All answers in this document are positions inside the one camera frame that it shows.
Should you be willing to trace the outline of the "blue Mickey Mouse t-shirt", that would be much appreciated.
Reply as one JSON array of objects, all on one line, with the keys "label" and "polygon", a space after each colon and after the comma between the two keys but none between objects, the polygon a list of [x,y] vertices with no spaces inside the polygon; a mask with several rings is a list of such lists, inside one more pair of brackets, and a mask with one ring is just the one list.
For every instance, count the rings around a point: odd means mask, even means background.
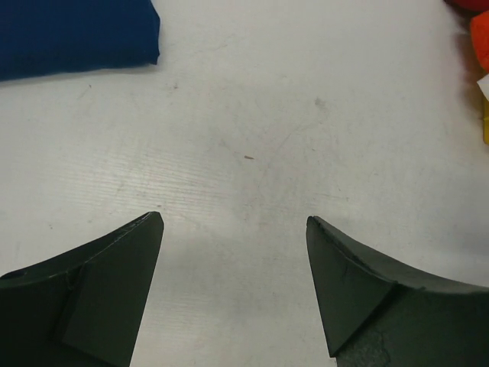
[{"label": "blue Mickey Mouse t-shirt", "polygon": [[1,79],[157,64],[150,1],[3,1]]}]

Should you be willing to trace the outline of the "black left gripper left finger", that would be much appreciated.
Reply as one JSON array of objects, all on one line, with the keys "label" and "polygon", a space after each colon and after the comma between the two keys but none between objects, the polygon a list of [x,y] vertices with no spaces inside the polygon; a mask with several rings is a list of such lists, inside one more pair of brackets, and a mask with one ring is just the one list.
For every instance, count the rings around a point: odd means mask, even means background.
[{"label": "black left gripper left finger", "polygon": [[3,366],[128,366],[164,222],[158,212],[1,277]]}]

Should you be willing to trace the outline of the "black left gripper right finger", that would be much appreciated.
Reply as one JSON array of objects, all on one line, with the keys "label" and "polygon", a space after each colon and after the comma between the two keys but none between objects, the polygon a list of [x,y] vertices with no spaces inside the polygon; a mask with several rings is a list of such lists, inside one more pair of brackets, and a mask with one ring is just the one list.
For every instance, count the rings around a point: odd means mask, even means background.
[{"label": "black left gripper right finger", "polygon": [[318,216],[306,244],[339,366],[486,366],[488,289],[413,268]]}]

